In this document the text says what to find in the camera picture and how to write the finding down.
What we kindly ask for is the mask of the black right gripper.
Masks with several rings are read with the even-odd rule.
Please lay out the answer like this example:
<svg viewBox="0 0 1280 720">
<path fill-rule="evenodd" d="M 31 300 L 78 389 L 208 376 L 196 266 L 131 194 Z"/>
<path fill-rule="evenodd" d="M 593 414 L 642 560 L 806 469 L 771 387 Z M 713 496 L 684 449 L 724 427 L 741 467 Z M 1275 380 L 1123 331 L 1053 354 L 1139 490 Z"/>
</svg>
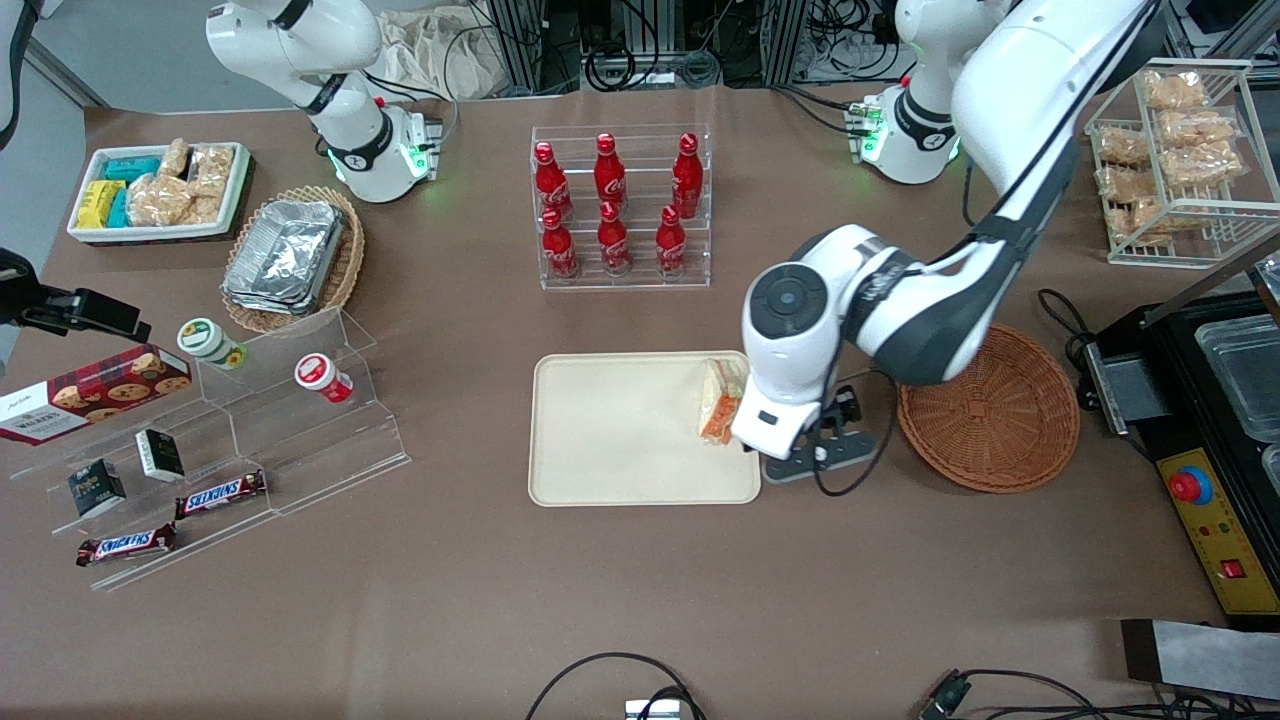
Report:
<svg viewBox="0 0 1280 720">
<path fill-rule="evenodd" d="M 1 323 L 41 331 L 96 331 L 136 343 L 148 342 L 151 334 L 138 307 L 87 288 L 73 295 L 44 286 L 31 263 L 6 249 L 1 249 Z"/>
</svg>

